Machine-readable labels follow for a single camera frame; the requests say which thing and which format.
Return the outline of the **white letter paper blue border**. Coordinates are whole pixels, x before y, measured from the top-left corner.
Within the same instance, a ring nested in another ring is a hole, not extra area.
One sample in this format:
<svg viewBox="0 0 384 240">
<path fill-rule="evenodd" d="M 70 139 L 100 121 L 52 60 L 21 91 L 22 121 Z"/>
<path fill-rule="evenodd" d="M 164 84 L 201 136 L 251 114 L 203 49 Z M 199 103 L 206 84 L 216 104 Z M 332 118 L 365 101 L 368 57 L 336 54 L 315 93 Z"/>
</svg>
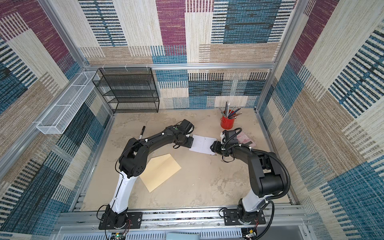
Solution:
<svg viewBox="0 0 384 240">
<path fill-rule="evenodd" d="M 212 144 L 217 141 L 215 138 L 202 137 L 198 135 L 192 135 L 193 144 L 190 151 L 207 155 L 215 155 L 215 152 L 211 150 Z"/>
</svg>

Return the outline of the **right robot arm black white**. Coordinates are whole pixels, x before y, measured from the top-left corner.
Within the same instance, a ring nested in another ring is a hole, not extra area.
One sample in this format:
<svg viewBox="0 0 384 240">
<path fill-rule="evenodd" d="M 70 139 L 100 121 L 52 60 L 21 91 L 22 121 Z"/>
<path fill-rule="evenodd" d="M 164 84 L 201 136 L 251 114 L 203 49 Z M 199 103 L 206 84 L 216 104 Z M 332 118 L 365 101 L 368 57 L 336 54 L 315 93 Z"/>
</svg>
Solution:
<svg viewBox="0 0 384 240">
<path fill-rule="evenodd" d="M 237 136 L 242 128 L 224 130 L 221 140 L 211 145 L 211 150 L 222 156 L 241 160 L 248 165 L 251 190 L 239 201 L 237 213 L 241 224 L 248 224 L 262 213 L 272 200 L 288 194 L 291 177 L 288 169 L 273 152 L 255 149 L 240 143 Z"/>
</svg>

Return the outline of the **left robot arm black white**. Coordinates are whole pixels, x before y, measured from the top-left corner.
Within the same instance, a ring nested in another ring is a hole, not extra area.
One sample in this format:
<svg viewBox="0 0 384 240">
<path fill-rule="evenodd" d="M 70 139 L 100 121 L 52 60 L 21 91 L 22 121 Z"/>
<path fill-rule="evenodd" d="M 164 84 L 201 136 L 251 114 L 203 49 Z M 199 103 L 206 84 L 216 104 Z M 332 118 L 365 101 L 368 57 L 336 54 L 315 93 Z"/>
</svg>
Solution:
<svg viewBox="0 0 384 240">
<path fill-rule="evenodd" d="M 193 138 L 190 134 L 194 127 L 188 120 L 182 120 L 146 139 L 131 138 L 128 141 L 116 162 L 119 165 L 119 180 L 113 198 L 103 214 L 104 222 L 110 221 L 115 228 L 121 228 L 126 223 L 129 198 L 136 179 L 146 169 L 149 154 L 168 144 L 174 144 L 177 148 L 191 148 Z"/>
</svg>

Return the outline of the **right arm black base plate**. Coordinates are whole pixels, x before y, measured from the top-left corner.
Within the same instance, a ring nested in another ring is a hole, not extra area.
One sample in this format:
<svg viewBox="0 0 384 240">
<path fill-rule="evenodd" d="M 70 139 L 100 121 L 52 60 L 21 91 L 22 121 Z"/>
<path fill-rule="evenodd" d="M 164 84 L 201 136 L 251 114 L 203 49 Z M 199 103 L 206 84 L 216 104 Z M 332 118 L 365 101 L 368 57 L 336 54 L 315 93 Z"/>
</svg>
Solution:
<svg viewBox="0 0 384 240">
<path fill-rule="evenodd" d="M 265 215 L 262 211 L 248 213 L 243 210 L 224 208 L 220 210 L 220 213 L 223 214 L 226 226 L 266 224 Z"/>
</svg>

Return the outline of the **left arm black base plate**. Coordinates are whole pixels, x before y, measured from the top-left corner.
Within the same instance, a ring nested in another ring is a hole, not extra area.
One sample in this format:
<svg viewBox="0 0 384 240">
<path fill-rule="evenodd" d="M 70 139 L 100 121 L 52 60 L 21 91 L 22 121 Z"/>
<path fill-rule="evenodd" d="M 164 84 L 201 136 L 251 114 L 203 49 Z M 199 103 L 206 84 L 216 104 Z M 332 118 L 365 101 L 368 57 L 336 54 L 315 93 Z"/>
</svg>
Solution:
<svg viewBox="0 0 384 240">
<path fill-rule="evenodd" d="M 99 230 L 139 229 L 142 224 L 143 212 L 127 212 L 119 215 L 111 212 L 102 215 Z"/>
</svg>

